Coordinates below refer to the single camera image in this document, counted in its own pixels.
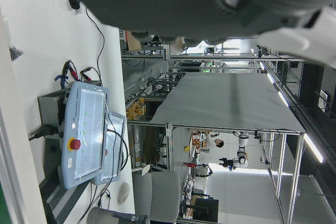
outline gray fabric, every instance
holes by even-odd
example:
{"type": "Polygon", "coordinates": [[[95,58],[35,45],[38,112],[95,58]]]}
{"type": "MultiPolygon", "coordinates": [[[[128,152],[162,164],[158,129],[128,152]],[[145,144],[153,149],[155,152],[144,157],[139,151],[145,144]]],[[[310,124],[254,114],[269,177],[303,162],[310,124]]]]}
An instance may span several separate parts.
{"type": "Polygon", "coordinates": [[[134,208],[137,215],[150,215],[152,205],[152,176],[135,173],[133,178],[134,208]]]}
{"type": "Polygon", "coordinates": [[[150,219],[175,222],[179,214],[180,178],[175,172],[152,173],[153,197],[150,219]]]}
{"type": "Polygon", "coordinates": [[[304,132],[265,74],[187,73],[151,123],[304,132]]]}

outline wooden block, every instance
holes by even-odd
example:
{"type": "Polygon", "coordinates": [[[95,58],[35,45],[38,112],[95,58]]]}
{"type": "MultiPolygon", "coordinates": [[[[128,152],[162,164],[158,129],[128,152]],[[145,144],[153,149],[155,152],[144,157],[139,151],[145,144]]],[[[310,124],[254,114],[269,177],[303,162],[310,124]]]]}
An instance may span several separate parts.
{"type": "Polygon", "coordinates": [[[135,39],[130,31],[126,31],[126,37],[129,51],[133,52],[141,50],[140,41],[135,39]]]}

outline black plug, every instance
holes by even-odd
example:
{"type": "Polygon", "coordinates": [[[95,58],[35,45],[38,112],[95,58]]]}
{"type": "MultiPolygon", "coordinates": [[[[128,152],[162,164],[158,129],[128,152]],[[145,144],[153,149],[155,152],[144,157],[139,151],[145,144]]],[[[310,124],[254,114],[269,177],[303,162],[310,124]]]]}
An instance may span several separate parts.
{"type": "Polygon", "coordinates": [[[50,124],[45,124],[34,134],[34,136],[30,137],[29,140],[33,140],[35,138],[40,138],[46,135],[54,135],[58,133],[58,128],[54,127],[50,124]]]}
{"type": "Polygon", "coordinates": [[[79,0],[69,0],[69,4],[72,9],[78,10],[80,8],[80,1],[79,0]]]}

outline chair backrest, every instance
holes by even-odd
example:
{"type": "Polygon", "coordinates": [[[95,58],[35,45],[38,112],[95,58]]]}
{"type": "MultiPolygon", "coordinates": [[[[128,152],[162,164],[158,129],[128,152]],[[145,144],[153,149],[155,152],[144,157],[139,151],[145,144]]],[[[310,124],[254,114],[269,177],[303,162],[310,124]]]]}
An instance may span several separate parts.
{"type": "Polygon", "coordinates": [[[154,172],[150,219],[175,222],[181,201],[180,178],[176,172],[154,172]]]}

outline yellow object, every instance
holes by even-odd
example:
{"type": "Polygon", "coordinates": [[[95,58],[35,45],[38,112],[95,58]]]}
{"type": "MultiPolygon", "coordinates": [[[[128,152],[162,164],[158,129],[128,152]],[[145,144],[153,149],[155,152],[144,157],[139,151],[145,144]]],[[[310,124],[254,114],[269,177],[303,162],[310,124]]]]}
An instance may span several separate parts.
{"type": "Polygon", "coordinates": [[[143,115],[143,110],[142,109],[138,109],[138,110],[136,110],[136,113],[139,114],[139,115],[143,115]]]}

